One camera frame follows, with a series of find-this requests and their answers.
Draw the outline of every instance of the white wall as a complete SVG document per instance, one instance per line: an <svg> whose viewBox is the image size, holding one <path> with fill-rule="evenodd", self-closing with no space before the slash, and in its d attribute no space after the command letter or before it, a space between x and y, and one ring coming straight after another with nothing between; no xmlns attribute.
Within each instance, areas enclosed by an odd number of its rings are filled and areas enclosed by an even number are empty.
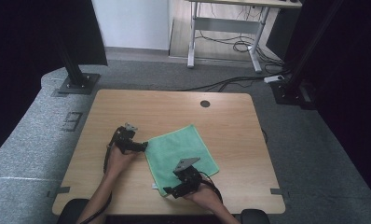
<svg viewBox="0 0 371 224"><path fill-rule="evenodd" d="M106 47L169 49L171 0L92 0Z"/></svg>

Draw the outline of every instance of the green cloth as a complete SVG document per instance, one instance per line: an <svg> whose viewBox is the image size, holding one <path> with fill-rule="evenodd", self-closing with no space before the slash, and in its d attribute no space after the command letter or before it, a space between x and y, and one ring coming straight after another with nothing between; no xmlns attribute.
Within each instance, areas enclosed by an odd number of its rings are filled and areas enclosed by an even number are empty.
<svg viewBox="0 0 371 224"><path fill-rule="evenodd" d="M218 172L217 164L194 125L150 139L145 156L161 196L167 195L163 188L181 183L173 173L181 159L200 157L193 164L198 171L208 176Z"/></svg>

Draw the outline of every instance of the wooden table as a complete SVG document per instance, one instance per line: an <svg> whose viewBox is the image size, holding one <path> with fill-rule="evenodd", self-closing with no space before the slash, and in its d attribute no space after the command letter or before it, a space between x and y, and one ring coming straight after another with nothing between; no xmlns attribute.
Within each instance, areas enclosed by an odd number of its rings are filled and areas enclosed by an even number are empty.
<svg viewBox="0 0 371 224"><path fill-rule="evenodd" d="M201 101L210 102L210 106L202 107ZM212 179L232 214L245 208L262 209L269 214L284 212L282 196L270 192L279 185L250 95L101 90L62 182L62 188L70 190L57 195L54 214L60 214L74 198L92 196L103 176L105 147L113 131L125 122L139 128L133 139L136 142L194 124L220 168ZM182 198L161 197L151 188L153 183L145 155L141 154L119 178L108 214L207 213Z"/></svg>
<svg viewBox="0 0 371 224"><path fill-rule="evenodd" d="M248 47L249 54L252 59L254 70L256 73L261 73L262 69L255 54L259 40L267 21L268 13L271 7L285 7L285 8L301 8L302 4L297 2L292 3L290 0L187 0L193 3L191 8L191 40L188 46L188 61L187 67L194 67L195 59L195 31L218 31L229 33L242 33L255 35L254 43ZM256 6L262 7L262 14L259 21L236 21L236 20L223 20L217 18L202 18L198 15L198 4L201 3L215 3L227 5L242 5L242 6Z"/></svg>

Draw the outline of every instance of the gray carpet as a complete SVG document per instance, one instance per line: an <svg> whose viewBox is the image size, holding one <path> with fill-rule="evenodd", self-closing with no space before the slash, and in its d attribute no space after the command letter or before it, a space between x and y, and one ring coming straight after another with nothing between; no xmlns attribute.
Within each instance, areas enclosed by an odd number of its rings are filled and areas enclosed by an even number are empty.
<svg viewBox="0 0 371 224"><path fill-rule="evenodd" d="M250 68L183 63L109 61L82 66L101 78L92 95L52 97L64 69L45 75L42 90L0 148L0 223L55 223L51 213L81 130L99 89L175 91L231 77L253 76ZM286 211L271 223L371 223L371 191L317 111L276 105L270 87L229 85L226 92L250 93L282 189ZM82 113L79 123L65 122Z"/></svg>

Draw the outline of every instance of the white table leg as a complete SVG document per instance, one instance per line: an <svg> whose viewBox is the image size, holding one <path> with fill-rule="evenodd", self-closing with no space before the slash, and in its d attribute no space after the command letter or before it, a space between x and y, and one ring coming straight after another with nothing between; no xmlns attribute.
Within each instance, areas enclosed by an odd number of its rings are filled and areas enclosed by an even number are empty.
<svg viewBox="0 0 371 224"><path fill-rule="evenodd" d="M269 10L270 10L270 7L264 7L264 9L262 11L262 18L261 18L261 21L260 21L260 24L259 24L259 27L258 27L258 31L255 34L254 43L251 47L248 48L250 57L252 58L254 70L255 70L256 73L261 73L262 72L261 66L260 66L259 61L258 61L258 56L255 54L255 50L257 49L258 42L259 42L259 40L261 38L261 35L262 35L262 31L264 30Z"/></svg>
<svg viewBox="0 0 371 224"><path fill-rule="evenodd" d="M192 15L191 15L192 16L191 17L191 41L189 42L189 46L188 46L188 63L187 63L188 68L194 67L194 58L195 58L195 22L197 19L198 3L193 2L192 5L194 5L194 8L192 10Z"/></svg>

